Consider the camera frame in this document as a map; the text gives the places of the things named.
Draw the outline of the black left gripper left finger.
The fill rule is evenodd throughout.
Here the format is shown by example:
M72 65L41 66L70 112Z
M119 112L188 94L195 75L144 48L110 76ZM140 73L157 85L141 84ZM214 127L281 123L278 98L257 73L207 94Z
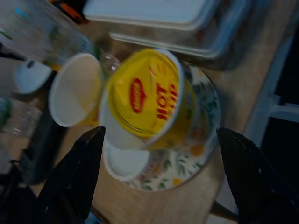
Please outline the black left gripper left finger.
M53 169L36 204L38 224L83 224L89 215L98 180L106 129L81 135Z

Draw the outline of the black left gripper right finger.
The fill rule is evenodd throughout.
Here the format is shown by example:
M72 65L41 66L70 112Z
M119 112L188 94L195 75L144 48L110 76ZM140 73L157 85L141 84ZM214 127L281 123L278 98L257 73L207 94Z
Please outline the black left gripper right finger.
M297 224L299 195L245 136L216 129L240 224Z

